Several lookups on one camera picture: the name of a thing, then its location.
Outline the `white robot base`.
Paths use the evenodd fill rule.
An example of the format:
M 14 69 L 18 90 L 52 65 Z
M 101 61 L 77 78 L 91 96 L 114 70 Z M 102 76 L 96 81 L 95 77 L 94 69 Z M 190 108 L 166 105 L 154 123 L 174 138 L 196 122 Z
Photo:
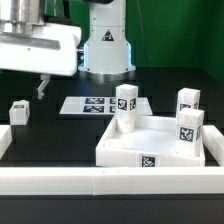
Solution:
M 89 5 L 90 32 L 83 46 L 83 62 L 78 69 L 92 77 L 123 76 L 136 67 L 131 62 L 131 45 L 125 36 L 126 0 Z

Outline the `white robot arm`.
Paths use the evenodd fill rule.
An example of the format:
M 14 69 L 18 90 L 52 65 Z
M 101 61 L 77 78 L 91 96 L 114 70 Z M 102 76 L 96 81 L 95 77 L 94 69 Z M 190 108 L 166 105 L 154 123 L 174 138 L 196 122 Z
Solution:
M 40 73 L 37 96 L 52 75 L 77 71 L 81 28 L 44 21 L 46 0 L 0 0 L 0 69 Z

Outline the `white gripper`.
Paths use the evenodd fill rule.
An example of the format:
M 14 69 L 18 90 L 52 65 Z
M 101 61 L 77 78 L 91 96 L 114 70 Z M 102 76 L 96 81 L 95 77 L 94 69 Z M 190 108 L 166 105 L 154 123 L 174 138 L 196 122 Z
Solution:
M 36 26 L 32 36 L 0 32 L 0 69 L 43 73 L 37 98 L 44 97 L 50 75 L 72 76 L 77 71 L 78 26 L 47 23 Z

